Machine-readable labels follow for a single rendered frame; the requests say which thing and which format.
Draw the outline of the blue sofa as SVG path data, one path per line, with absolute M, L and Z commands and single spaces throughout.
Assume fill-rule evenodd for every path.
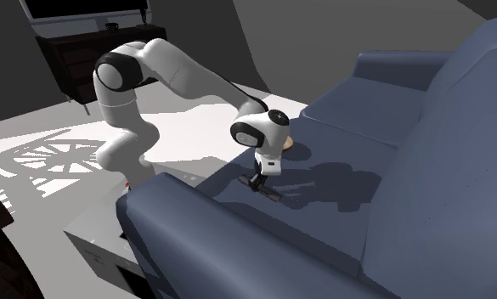
M 144 299 L 497 299 L 497 18 L 362 53 L 291 135 L 277 201 L 240 181 L 251 150 L 117 201 Z

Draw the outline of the grey robot stand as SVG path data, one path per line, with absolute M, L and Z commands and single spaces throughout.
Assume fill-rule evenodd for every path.
M 225 162 L 215 157 L 192 161 L 167 161 L 154 164 L 156 172 L 168 172 L 196 186 L 210 177 Z M 121 180 L 93 204 L 64 232 L 88 266 L 101 279 L 141 299 L 155 299 L 116 217 L 116 200 L 124 194 Z

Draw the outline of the dark wooden sideboard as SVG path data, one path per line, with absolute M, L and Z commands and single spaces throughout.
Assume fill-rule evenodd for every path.
M 154 38 L 167 39 L 167 31 L 148 25 L 62 37 L 37 36 L 36 40 L 60 91 L 68 100 L 87 107 L 96 100 L 93 69 L 99 57 L 126 42 Z

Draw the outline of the black flat television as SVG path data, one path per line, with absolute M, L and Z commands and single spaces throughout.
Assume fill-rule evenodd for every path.
M 149 13 L 150 0 L 19 0 L 31 23 Z

